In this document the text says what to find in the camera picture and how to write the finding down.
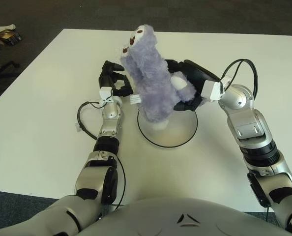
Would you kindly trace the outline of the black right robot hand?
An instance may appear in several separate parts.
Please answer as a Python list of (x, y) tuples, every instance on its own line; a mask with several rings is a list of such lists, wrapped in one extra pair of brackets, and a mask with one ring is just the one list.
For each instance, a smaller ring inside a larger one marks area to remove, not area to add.
[(184, 61), (177, 62), (173, 59), (166, 59), (166, 62), (168, 64), (169, 72), (182, 72), (186, 76), (187, 80), (196, 89), (194, 98), (190, 101), (178, 102), (174, 107), (175, 111), (195, 111), (199, 106), (205, 103), (201, 97), (201, 92), (205, 81), (220, 82), (219, 77), (191, 60), (186, 59)]

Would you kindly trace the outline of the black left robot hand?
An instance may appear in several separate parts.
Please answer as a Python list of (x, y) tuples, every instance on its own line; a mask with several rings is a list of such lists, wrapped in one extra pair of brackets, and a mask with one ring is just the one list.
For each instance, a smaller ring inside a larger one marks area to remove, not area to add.
[[(99, 87), (110, 87), (113, 96), (126, 97), (133, 94), (133, 89), (126, 75), (117, 73), (117, 71), (124, 71), (124, 67), (120, 64), (105, 61), (102, 66), (102, 71), (99, 76)], [(120, 80), (124, 82), (124, 86), (117, 89), (115, 84)]]

